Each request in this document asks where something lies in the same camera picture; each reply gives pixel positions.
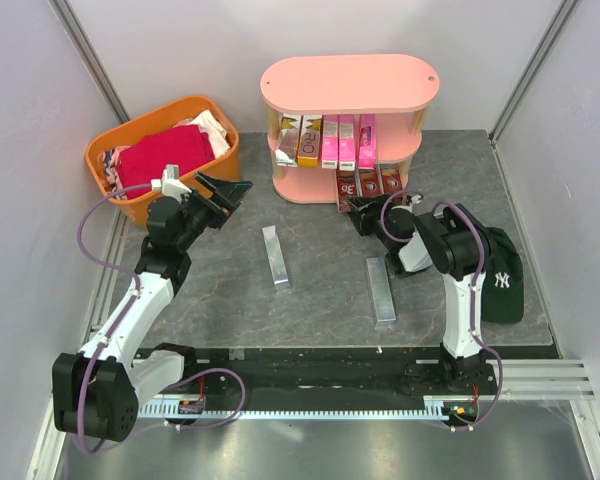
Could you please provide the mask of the red 3D toothpaste box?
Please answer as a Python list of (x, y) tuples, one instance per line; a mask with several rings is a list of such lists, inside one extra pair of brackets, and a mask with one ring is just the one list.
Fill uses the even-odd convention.
[(348, 199), (358, 195), (356, 174), (354, 171), (336, 171), (337, 209), (339, 213), (350, 211)]
[(392, 195), (403, 190), (403, 182), (398, 165), (381, 164), (378, 166), (382, 191), (385, 195)]

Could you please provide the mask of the pink toothpaste box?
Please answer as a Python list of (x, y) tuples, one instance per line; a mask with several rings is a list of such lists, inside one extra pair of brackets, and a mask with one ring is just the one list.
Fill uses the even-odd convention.
[(377, 124), (375, 114), (361, 114), (358, 135), (358, 168), (372, 170), (377, 160)]
[(338, 168), (354, 171), (356, 164), (355, 117), (350, 114), (338, 116)]
[(322, 117), (321, 167), (337, 169), (339, 160), (339, 120), (337, 115)]

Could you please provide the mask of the orange R.O toothpaste box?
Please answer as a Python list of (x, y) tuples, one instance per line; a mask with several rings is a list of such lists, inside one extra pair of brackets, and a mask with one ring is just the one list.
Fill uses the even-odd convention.
[(296, 154), (298, 166), (301, 168), (317, 168), (319, 166), (321, 145), (322, 116), (304, 115)]

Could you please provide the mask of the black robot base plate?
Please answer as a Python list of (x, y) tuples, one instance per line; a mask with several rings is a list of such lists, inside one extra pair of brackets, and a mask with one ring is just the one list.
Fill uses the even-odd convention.
[(492, 395), (497, 369), (480, 352), (456, 360), (442, 347), (199, 348), (162, 343), (185, 358), (185, 380), (205, 369), (237, 373), (257, 388), (353, 387), (408, 396)]

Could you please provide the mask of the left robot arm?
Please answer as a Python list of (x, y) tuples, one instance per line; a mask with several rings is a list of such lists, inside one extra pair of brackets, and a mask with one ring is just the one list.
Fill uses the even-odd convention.
[(198, 172), (205, 197), (181, 182), (174, 165), (148, 183), (159, 196), (147, 208), (147, 234), (123, 299), (78, 352), (62, 353), (52, 366), (55, 427), (72, 433), (87, 455), (105, 441), (131, 434), (140, 409), (161, 392), (188, 393), (222, 367), (199, 370), (194, 349), (166, 344), (140, 363), (136, 352), (158, 315), (171, 303), (191, 267), (189, 248), (208, 228), (220, 229), (251, 190), (250, 181), (221, 180)]

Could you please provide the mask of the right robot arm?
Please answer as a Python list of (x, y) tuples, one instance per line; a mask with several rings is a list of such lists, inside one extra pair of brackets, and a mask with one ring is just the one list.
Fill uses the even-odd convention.
[(464, 206), (440, 202), (417, 215), (422, 200), (409, 191), (344, 198), (358, 233), (376, 236), (386, 248), (384, 263), (393, 274), (405, 278), (434, 267), (442, 275), (446, 318), (437, 377), (445, 391), (457, 394), (486, 367), (480, 313), (492, 246), (486, 227)]

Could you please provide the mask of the dark red toothpaste box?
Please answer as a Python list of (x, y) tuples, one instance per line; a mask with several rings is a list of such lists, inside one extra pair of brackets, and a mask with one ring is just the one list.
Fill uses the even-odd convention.
[(359, 169), (357, 171), (357, 174), (359, 180), (360, 195), (362, 197), (374, 198), (383, 194), (382, 183), (380, 180), (379, 173), (376, 169)]

